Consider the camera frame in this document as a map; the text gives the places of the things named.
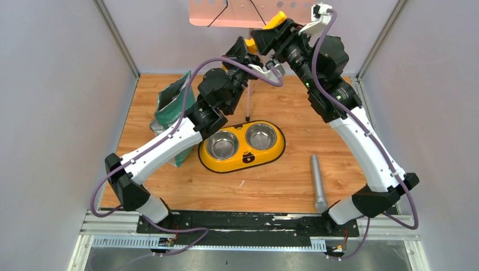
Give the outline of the green pet food bag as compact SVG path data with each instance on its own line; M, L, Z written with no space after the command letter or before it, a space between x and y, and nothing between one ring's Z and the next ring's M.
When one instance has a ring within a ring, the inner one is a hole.
M186 94L186 109L195 102L193 88L186 90L186 84L191 79L191 72L186 72L180 79L169 84L159 92L156 110L150 123L150 129L159 136L167 128L174 125L181 115L182 104Z

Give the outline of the yellow plastic scoop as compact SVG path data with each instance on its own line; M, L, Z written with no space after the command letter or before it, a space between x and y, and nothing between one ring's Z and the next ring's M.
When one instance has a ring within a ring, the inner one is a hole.
M279 11L262 29L271 29L276 26L279 26L281 23L283 23L287 19L286 15L284 12ZM248 67L249 64L254 64L258 65L260 67L265 67L265 65L262 63L261 58L258 56L258 51L257 47L255 45L255 42L253 38L245 38L245 43L247 46L248 51L252 55L251 60L248 62L238 62L239 64L245 65Z

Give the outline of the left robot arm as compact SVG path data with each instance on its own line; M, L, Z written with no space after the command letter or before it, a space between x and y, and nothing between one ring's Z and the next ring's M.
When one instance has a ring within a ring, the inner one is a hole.
M159 233L172 229L173 218L167 204L144 187L144 182L160 166L182 151L212 136L232 115L249 80L265 77L253 39L238 37L220 58L203 62L200 67L221 62L221 68L209 70L198 85L199 95L191 106L182 102L178 119L159 136L122 157L110 154L104 160L108 182L121 208L137 211Z

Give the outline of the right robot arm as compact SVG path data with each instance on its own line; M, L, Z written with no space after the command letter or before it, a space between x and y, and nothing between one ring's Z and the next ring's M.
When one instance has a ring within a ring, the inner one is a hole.
M311 46L304 26L286 19L279 25L251 33L259 54L272 53L287 63L307 88L314 111L343 139L358 161L367 183L322 213L323 229L332 236L358 217L385 213L402 196L411 199L419 183L390 156L370 125L354 88L341 76L349 61L339 37L322 34Z

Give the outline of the yellow double pet bowl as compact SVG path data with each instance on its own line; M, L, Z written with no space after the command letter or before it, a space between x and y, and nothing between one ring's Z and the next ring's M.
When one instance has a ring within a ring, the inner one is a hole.
M199 144L198 158L209 171L226 174L272 163L285 147L277 125L257 120L221 128Z

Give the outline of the pink music stand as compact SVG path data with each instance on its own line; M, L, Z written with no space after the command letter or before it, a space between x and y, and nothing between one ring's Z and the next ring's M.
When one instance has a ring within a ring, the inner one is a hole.
M195 26L261 28L280 11L297 23L311 21L311 7L317 1L303 0L190 0L189 21Z

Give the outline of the grey metal tube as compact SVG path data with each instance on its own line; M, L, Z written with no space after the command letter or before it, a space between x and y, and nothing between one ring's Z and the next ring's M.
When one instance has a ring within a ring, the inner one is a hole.
M320 171L320 164L317 155L310 157L311 177L315 192L315 209L317 213L323 213L329 207L323 187L323 179Z

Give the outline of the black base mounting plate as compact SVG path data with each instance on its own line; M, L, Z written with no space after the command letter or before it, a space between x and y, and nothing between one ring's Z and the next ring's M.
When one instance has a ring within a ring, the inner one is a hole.
M326 226L320 215L291 213L220 212L179 210L160 223L163 228L180 230L178 241L193 242L208 228L205 237L219 240L278 240L279 237L358 237L357 222L342 226Z

